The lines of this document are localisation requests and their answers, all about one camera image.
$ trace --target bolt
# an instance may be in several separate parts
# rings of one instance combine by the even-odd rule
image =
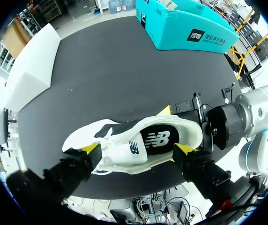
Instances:
[[[262,111],[261,108],[259,108],[259,110],[258,110],[258,115],[259,115],[259,117],[262,117],[263,116],[263,111]]]

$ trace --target shoe tongue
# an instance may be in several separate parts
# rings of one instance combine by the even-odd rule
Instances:
[[[118,165],[133,165],[145,163],[148,160],[140,133],[127,143],[112,143],[102,153],[104,163]]]

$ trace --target white sneaker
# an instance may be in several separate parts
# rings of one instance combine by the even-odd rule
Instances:
[[[176,115],[150,116],[116,123],[100,120],[74,131],[63,152],[100,143],[102,159],[92,173],[142,173],[172,159],[174,143],[197,148],[203,139],[201,127]]]

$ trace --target gray robot arm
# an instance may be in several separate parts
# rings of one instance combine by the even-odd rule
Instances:
[[[239,155],[240,167],[268,178],[268,86],[237,96],[243,135],[255,138],[244,145]]]

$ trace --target new balance logo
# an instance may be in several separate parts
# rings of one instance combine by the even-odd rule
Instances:
[[[131,150],[131,152],[133,154],[139,154],[137,143],[136,142],[129,141],[129,144],[130,144],[130,150]]]
[[[169,131],[162,131],[158,132],[158,135],[156,136],[155,133],[150,133],[147,137],[147,140],[145,140],[145,148],[148,148],[149,146],[153,147],[159,147],[164,146],[168,143],[168,137],[171,135]]]

